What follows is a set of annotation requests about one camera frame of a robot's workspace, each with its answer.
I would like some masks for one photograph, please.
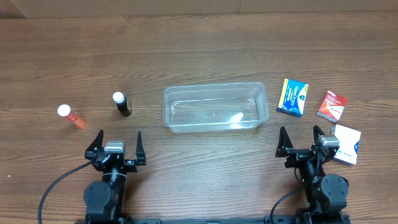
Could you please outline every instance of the orange bottle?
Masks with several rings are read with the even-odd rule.
[[[78,128],[85,129],[87,127],[87,123],[81,117],[77,116],[75,112],[70,109],[68,105],[61,105],[58,107],[58,114],[60,116],[66,117],[68,120],[73,122]]]

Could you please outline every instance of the white box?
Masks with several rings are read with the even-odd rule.
[[[340,141],[340,148],[336,152],[335,160],[345,164],[355,165],[361,132],[337,124],[331,128],[330,134],[334,134]]]

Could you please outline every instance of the white bottle cap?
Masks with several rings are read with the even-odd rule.
[[[121,92],[113,93],[112,98],[116,103],[123,103],[123,101],[124,101],[124,96],[123,96],[123,93],[121,93]]]
[[[70,115],[71,109],[70,106],[68,105],[61,105],[60,107],[58,107],[58,114],[60,116],[68,116]]]

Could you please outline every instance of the blue box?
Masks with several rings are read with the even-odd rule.
[[[308,84],[285,78],[277,111],[302,116]]]

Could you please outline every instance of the black bottle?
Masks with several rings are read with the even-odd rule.
[[[118,106],[118,109],[120,113],[123,114],[123,116],[128,117],[132,113],[132,106],[127,99],[121,92],[116,92],[113,93],[113,100],[116,102],[116,106]]]

